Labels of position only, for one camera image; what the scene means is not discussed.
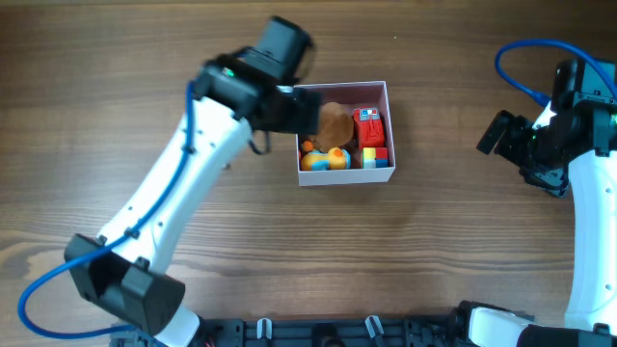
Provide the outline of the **brown plush toy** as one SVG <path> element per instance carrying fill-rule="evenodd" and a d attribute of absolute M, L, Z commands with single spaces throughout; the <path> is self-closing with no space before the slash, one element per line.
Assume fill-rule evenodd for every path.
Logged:
<path fill-rule="evenodd" d="M 319 112 L 318 131 L 314 146 L 321 152 L 348 144 L 354 136 L 354 121 L 343 106 L 336 102 L 323 105 Z"/>

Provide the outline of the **yellow duck toy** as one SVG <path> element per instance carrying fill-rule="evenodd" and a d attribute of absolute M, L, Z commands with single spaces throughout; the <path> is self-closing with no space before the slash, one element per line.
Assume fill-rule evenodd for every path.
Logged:
<path fill-rule="evenodd" d="M 328 152 L 321 152 L 315 148 L 313 142 L 304 141 L 301 144 L 301 149 L 300 169 L 302 171 L 347 170 L 351 168 L 349 152 L 340 147 L 333 147 Z"/>

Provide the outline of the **white cardboard box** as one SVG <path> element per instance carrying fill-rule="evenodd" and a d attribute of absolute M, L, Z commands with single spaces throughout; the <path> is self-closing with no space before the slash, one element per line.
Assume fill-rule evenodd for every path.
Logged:
<path fill-rule="evenodd" d="M 300 155 L 297 153 L 298 184 L 300 186 L 323 186 L 388 182 L 396 169 L 396 156 L 387 82 L 362 81 L 308 84 L 300 85 L 300 88 L 321 93 L 323 103 L 333 101 L 351 110 L 359 107 L 376 107 L 380 111 L 385 128 L 386 148 L 389 150 L 389 163 L 384 168 L 376 169 L 360 169 L 354 164 L 353 168 L 348 170 L 310 172 L 301 169 Z"/>

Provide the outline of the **red toy truck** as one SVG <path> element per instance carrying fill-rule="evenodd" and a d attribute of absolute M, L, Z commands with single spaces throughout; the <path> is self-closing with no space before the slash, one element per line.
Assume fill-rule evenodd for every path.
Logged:
<path fill-rule="evenodd" d="M 382 147 L 385 144 L 385 128 L 377 108 L 357 108 L 354 110 L 353 120 L 360 149 Z"/>

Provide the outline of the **colourful two-by-two puzzle cube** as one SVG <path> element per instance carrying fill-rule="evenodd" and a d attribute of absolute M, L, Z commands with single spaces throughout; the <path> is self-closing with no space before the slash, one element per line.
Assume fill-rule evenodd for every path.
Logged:
<path fill-rule="evenodd" d="M 362 149 L 362 167 L 364 169 L 381 169 L 389 165 L 389 150 L 386 147 L 364 147 Z"/>

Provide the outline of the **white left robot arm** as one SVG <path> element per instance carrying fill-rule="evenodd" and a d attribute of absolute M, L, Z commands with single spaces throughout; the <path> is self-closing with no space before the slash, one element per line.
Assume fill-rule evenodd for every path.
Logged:
<path fill-rule="evenodd" d="M 256 131 L 312 134 L 321 97 L 299 87 L 309 34 L 272 17 L 254 46 L 207 61 L 186 89 L 182 121 L 146 179 L 90 238 L 75 235 L 65 261 L 80 296 L 166 346 L 202 346 L 202 319 L 167 271 L 187 221 Z"/>

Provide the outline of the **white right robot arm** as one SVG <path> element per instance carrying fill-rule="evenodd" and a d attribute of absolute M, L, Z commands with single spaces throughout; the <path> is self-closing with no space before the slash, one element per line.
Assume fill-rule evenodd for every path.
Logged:
<path fill-rule="evenodd" d="M 613 346 L 616 343 L 616 66 L 577 58 L 556 69 L 550 104 L 536 121 L 499 112 L 477 144 L 515 164 L 553 196 L 571 192 L 575 263 L 561 328 L 462 302 L 448 335 L 474 346 Z"/>

